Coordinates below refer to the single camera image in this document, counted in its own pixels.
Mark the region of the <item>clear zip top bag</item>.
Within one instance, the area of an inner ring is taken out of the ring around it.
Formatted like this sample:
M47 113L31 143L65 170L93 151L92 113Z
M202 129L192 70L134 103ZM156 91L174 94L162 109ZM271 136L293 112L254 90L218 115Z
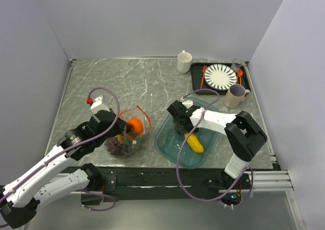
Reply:
M116 158L125 158L139 149L144 137L152 130L151 119L139 106L122 111L119 118L126 122L125 130L108 138L104 145L107 151Z

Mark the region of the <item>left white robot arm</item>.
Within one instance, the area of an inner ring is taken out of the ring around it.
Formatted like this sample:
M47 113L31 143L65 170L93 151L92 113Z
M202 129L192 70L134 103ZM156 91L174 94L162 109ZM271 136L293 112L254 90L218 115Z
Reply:
M102 176L91 163L55 182L51 179L126 127L126 122L113 110L100 110L89 121L67 131L41 161L18 179L1 186L1 215L6 224L19 228L31 221L42 206L72 191L97 189Z

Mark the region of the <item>smooth orange persimmon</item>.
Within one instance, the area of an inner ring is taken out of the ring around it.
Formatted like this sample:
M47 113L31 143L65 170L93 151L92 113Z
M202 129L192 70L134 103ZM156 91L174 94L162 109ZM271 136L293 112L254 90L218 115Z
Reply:
M132 118L127 122L128 125L128 132L136 133L140 135L144 131L143 123L138 118Z

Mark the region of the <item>green lime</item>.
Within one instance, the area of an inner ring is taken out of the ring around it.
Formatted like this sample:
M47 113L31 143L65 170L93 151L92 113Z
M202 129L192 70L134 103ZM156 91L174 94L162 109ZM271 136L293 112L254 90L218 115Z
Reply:
M128 132L126 135L127 135L131 140L134 140L134 139L138 136L138 134L137 134L136 132Z

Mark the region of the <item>yellow pear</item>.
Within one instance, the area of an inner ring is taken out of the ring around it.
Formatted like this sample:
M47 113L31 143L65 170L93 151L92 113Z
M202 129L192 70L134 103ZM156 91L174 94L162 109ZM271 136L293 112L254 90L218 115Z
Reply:
M117 138L117 140L118 140L118 142L119 142L120 144L124 144L124 143L125 143L124 136L122 136L122 135L117 135L116 138Z

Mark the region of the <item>dark red grape bunch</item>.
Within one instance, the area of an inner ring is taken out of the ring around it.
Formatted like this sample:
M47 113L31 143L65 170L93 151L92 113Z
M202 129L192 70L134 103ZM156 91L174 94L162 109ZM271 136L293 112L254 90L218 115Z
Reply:
M126 144L120 144L116 137L108 138L105 142L107 151L115 157L125 157L129 153L129 148Z

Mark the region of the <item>yellow corn cob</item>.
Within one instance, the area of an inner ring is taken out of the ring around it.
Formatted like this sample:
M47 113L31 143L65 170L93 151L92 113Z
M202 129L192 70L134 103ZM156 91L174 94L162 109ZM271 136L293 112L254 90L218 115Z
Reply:
M191 149L195 153L203 153L204 152L204 147L198 140L197 136L195 134L191 134L189 138L187 139L187 143L191 147Z

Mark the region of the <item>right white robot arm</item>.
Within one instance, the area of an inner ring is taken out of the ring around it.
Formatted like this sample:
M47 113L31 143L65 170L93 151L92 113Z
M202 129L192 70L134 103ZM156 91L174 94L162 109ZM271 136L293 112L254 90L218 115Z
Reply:
M227 114L209 110L207 107L185 105L175 101L167 108L182 132L188 133L185 141L200 128L211 130L227 137L233 155L224 168L223 185L234 188L240 183L240 174L248 168L255 155L266 144L266 133L246 112Z

